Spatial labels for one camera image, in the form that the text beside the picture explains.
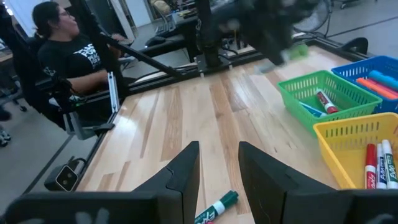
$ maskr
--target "green basket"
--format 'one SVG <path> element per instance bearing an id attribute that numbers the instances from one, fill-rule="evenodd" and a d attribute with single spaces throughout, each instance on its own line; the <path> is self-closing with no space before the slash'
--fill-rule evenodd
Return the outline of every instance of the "green basket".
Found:
<path id="1" fill-rule="evenodd" d="M 314 124 L 369 115 L 382 102 L 380 97 L 325 70 L 280 82 L 278 86 L 286 108 L 314 136 Z M 315 94 L 317 88 L 329 96 L 339 112 L 317 118 L 300 104 L 301 101 L 325 111 Z"/>

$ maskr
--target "black t-shirt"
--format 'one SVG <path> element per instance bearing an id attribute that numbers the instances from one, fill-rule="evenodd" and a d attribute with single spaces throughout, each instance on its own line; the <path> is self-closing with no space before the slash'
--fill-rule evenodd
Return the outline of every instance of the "black t-shirt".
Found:
<path id="1" fill-rule="evenodd" d="M 38 57 L 44 72 L 50 76 L 76 78 L 104 69 L 93 44 L 84 35 L 69 42 L 48 40 Z"/>

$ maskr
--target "gray floor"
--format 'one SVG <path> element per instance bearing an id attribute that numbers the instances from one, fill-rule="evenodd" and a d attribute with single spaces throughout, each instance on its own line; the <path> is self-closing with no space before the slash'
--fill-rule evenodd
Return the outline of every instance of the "gray floor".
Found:
<path id="1" fill-rule="evenodd" d="M 346 30 L 366 26 L 398 16 L 398 1 L 363 0 L 361 4 L 339 9 L 336 3 L 331 18 L 329 34 L 337 34 Z M 142 49 L 148 38 L 154 35 L 156 24 L 140 27 L 139 36 L 133 47 Z M 355 37 L 369 39 L 369 51 L 374 54 L 391 55 L 398 57 L 398 19 L 393 19 L 374 26 L 365 27 L 349 33 L 332 37 L 338 42 L 346 42 Z M 188 63 L 186 52 L 179 50 L 155 59 L 170 66 Z M 134 62 L 132 67 L 124 71 L 125 76 L 139 77 L 142 74 L 154 71 L 154 68 L 142 62 Z M 0 213 L 7 205 L 32 182 L 47 161 L 58 151 L 68 139 L 68 136 L 56 125 L 37 114 L 32 108 L 26 113 L 20 112 L 14 105 L 6 105 L 12 111 L 13 120 L 2 123 L 11 133 L 13 140 L 5 148 L 0 149 Z M 78 141 L 76 138 L 67 144 L 51 167 L 65 163 L 71 156 L 86 156 L 95 143 L 95 138 Z M 34 192 L 45 191 L 43 179 L 33 188 Z"/>

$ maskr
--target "woman's hair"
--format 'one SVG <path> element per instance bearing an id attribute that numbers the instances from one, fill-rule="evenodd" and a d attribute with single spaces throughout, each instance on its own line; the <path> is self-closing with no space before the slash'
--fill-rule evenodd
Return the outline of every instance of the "woman's hair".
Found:
<path id="1" fill-rule="evenodd" d="M 33 9 L 32 17 L 35 22 L 37 33 L 43 38 L 51 36 L 51 27 L 49 22 L 57 24 L 59 18 L 59 4 L 56 2 L 43 2 L 36 5 Z"/>

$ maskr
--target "glasses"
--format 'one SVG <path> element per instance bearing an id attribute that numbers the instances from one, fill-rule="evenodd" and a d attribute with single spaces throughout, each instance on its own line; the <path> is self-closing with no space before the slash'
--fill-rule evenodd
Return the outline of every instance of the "glasses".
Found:
<path id="1" fill-rule="evenodd" d="M 65 11 L 63 13 L 60 13 L 60 16 L 70 16 L 70 13 L 68 11 Z"/>

